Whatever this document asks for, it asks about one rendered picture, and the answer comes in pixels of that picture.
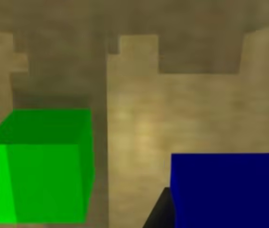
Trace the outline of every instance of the green square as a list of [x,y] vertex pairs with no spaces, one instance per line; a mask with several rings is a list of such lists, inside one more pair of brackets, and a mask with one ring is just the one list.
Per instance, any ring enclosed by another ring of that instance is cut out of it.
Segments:
[[93,181],[89,110],[14,110],[0,125],[0,224],[84,223]]

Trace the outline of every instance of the cube's top face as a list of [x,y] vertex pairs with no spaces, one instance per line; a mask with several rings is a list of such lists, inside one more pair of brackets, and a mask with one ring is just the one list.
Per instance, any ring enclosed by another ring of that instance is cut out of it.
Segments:
[[13,110],[0,124],[0,144],[77,144],[92,136],[88,109]]

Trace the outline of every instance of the blue rectangle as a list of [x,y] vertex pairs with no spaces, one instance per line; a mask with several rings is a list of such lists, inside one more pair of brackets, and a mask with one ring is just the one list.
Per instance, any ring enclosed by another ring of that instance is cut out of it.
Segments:
[[269,228],[268,154],[172,154],[176,228]]

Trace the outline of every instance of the green block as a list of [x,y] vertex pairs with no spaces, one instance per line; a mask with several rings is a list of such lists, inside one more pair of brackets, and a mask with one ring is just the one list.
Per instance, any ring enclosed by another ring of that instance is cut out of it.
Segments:
[[14,110],[0,125],[0,224],[84,223],[94,172],[89,110]]

